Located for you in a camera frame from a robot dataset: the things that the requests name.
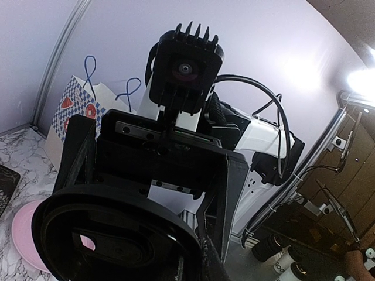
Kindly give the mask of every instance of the black cable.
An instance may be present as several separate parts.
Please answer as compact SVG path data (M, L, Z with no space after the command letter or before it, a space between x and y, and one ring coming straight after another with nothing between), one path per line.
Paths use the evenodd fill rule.
M281 95L281 94L278 94L276 97L279 99L279 101L281 101L281 98L282 98L282 95ZM251 115L252 115L254 118L256 118L255 116L256 116L257 114L259 114L260 112L262 112L263 110L265 110L266 108L268 108L268 107L269 107L271 104L273 104L273 103L274 103L273 100L269 101L268 103L266 103L265 105L263 105L260 109L254 111L253 114L251 114Z
M319 194L319 192L321 192L321 191L323 191L324 189L327 189L328 190L328 188L327 187L323 187L323 188L321 188L321 189L319 189L310 199L308 199L309 201L311 201L311 200L314 200L315 198L316 198L316 196L318 196L318 194Z
M281 173L281 131L278 131L278 137L279 137L279 146L277 148L277 169L279 171L279 176L282 178Z
M287 201L287 202L279 203L279 204L277 204L274 208L277 208L277 207L280 207L280 206L283 206L283 205L292 204L292 203L297 202L298 200L303 199L303 198L304 198L303 196L299 196L299 197L297 197L297 198L295 198L295 199L292 199L292 200L289 200L289 201Z
M148 85L148 83L151 79L151 75L152 75L151 64L152 64L152 61L154 60L154 58L156 57L156 53L158 52L158 46L159 46L159 43L156 43L155 45L153 45L149 54L148 54L148 60L147 60L146 71L145 71L145 85L146 85L146 87L147 87L147 85Z
M279 110L279 114L280 114L281 119L282 119L282 124L284 125L285 141L286 141L286 147L287 147L287 152L286 152L285 161L284 161L284 167L283 167L282 173L281 173L282 174L281 177L282 177L283 175L286 174L287 168L289 166L289 158L290 158L290 151L291 151L291 138L290 138L289 124L288 124L287 116L285 114L284 108L282 107L278 97L270 89L268 89L265 85L261 84L260 82L254 80L254 79L251 79L251 78L248 78L248 77L245 77L245 76L234 75L234 74L219 75L219 76L216 77L214 83L219 83L219 82L223 82L223 81L236 81L236 82L242 82L242 83L253 85L253 86L257 87L258 89L262 90L263 92L265 92L272 99L272 101L275 103L275 105L277 106L277 108Z
M338 172L337 167L326 166L326 165L317 165L317 166L307 167L306 170L300 176L302 177L304 174L309 173L309 172L311 172L312 170L315 170L315 169L328 169L328 170L333 171L333 172Z

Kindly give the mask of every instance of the black device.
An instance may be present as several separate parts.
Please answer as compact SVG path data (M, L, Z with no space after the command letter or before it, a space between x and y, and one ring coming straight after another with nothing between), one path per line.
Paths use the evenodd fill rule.
M36 249L58 280L228 280L223 262L248 164L220 139L174 126L178 112L204 106L223 59L217 36L189 32L179 25L157 44L150 98L166 106L162 118L110 110L97 142L94 120L70 118L53 194L32 222ZM186 63L194 79L176 74ZM147 199L152 183L195 198L205 192L195 233Z
M3 165L0 165L0 217L10 202L21 176Z
M305 147L305 143L300 139L296 136L293 136L293 138L295 143L290 151L291 160L288 163L286 173L282 177L279 177L278 174L277 158L265 153L255 152L253 161L251 162L250 171L256 171L262 177L262 183L271 183L275 186L280 186L292 175L298 159L301 157L302 151Z

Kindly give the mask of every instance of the paper bag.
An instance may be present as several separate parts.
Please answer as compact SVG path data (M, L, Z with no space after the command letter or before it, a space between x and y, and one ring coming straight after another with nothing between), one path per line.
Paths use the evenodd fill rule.
M84 80L76 76L71 77L49 129L45 151L57 171L60 169L61 155L69 119L73 115L80 114L95 119L97 121L96 137L98 137L101 119L109 109L129 112L129 106L124 104L120 99L115 100L116 95L103 83L93 86L96 100L94 99L90 85L87 83L83 88L84 84Z

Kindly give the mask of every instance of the white marble surface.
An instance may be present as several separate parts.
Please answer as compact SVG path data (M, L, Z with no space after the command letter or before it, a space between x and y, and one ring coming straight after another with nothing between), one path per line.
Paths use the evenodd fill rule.
M52 193L57 173L43 150L44 142L30 128L0 137L0 164L21 175L11 201L0 216L1 281L55 280L24 261L11 237L12 220L17 211L26 203L47 198Z

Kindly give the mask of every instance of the white cylinder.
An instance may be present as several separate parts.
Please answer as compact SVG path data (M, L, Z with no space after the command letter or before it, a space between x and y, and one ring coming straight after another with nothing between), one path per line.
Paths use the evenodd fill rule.
M345 278L339 275L335 278L335 281L345 281Z
M375 251L373 248L369 248L366 250L366 257L368 257L369 259L375 258Z
M301 257L292 247L289 247L287 252L283 254L281 258L277 260L274 265L274 269L277 273L284 273L292 263L301 262Z
M301 281L306 278L306 272L300 265L292 263L292 265L280 275L276 281Z

